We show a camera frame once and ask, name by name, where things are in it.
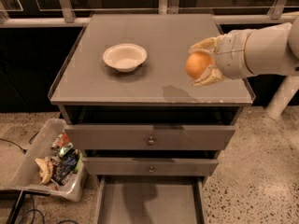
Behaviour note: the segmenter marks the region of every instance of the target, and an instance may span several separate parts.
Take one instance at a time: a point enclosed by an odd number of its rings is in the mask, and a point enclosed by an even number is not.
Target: terrazzo floor
[[[0,114],[0,138],[30,148],[30,138],[48,119],[58,117],[59,113]],[[233,139],[218,157],[217,169],[204,185],[208,223],[298,224],[299,106],[287,107],[277,120],[269,118],[262,107],[248,107],[235,127]],[[0,189],[4,189],[24,155],[3,141],[0,150]],[[35,196],[35,204],[45,215],[45,223],[72,219],[89,224],[93,223],[95,194],[96,184],[89,176],[78,203]],[[0,200],[0,224],[6,223],[12,204]],[[31,208],[27,197],[16,223]],[[35,223],[42,223],[39,218]],[[23,223],[31,223],[31,218]]]

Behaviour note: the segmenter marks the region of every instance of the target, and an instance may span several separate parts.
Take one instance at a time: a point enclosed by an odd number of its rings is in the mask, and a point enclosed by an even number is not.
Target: white bowl
[[[104,52],[104,62],[121,72],[134,71],[147,59],[147,52],[135,44],[119,44]]]

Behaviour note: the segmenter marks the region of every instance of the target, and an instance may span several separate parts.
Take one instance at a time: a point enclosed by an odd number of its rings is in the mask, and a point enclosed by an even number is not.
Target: drawer knob
[[[152,136],[150,136],[148,140],[148,144],[149,146],[153,146],[154,144],[156,144],[156,140]]]
[[[149,168],[149,173],[150,173],[150,174],[155,173],[155,171],[156,171],[156,169],[155,169],[154,167],[151,166],[151,167]]]

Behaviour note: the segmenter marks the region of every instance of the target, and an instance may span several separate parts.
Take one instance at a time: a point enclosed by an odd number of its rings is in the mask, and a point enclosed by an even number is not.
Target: black cable
[[[31,197],[31,200],[32,200],[32,208],[33,208],[33,210],[35,210],[36,206],[35,206],[34,195],[31,194],[30,197]],[[34,215],[32,216],[31,224],[34,224],[35,219],[36,219],[36,211],[34,211]]]
[[[21,146],[17,145],[16,143],[14,143],[14,142],[12,142],[12,141],[9,141],[9,140],[7,140],[7,139],[3,139],[3,138],[0,138],[0,140],[1,140],[1,141],[4,141],[4,142],[8,142],[8,143],[10,143],[10,144],[13,144],[13,145],[19,147],[19,149],[21,150],[21,152],[22,152],[23,154],[25,154],[26,151],[27,151],[26,149],[22,148]]]
[[[75,220],[62,220],[62,221],[58,222],[57,224],[62,224],[62,223],[65,223],[65,222],[70,222],[70,223],[78,224]]]
[[[37,213],[39,213],[40,216],[42,217],[43,224],[46,224],[46,222],[45,222],[45,217],[44,217],[43,213],[42,213],[41,211],[39,211],[38,209],[31,209],[31,210],[29,210],[28,212],[26,212],[26,213],[21,217],[21,220],[20,220],[19,224],[22,224],[23,220],[24,220],[24,219],[26,218],[26,216],[27,216],[29,213],[31,213],[31,212],[34,212],[34,213],[37,212]]]
[[[32,145],[34,138],[38,135],[39,131],[36,132],[35,135],[33,135],[30,139],[29,139],[29,144]]]

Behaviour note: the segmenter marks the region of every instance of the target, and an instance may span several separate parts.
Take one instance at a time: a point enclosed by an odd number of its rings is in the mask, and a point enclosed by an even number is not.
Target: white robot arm
[[[193,85],[209,85],[226,78],[262,74],[299,76],[299,17],[259,30],[234,30],[194,44],[189,53],[208,53],[215,59]]]

